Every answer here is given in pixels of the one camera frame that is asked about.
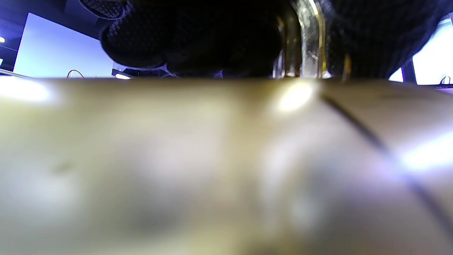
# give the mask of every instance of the wire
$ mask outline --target wire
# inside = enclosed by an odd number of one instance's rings
[[[440,80],[440,84],[451,84],[451,81],[452,81],[452,79],[450,76],[445,76],[442,80]]]
[[[80,73],[80,72],[77,71],[76,69],[73,69],[73,70],[69,71],[69,73],[68,73],[67,76],[66,76],[66,79],[69,78],[69,76],[71,75],[72,72],[77,72],[78,74],[80,74],[80,76],[82,76],[83,79],[85,78],[85,77],[83,77],[83,74],[82,74],[82,73]]]

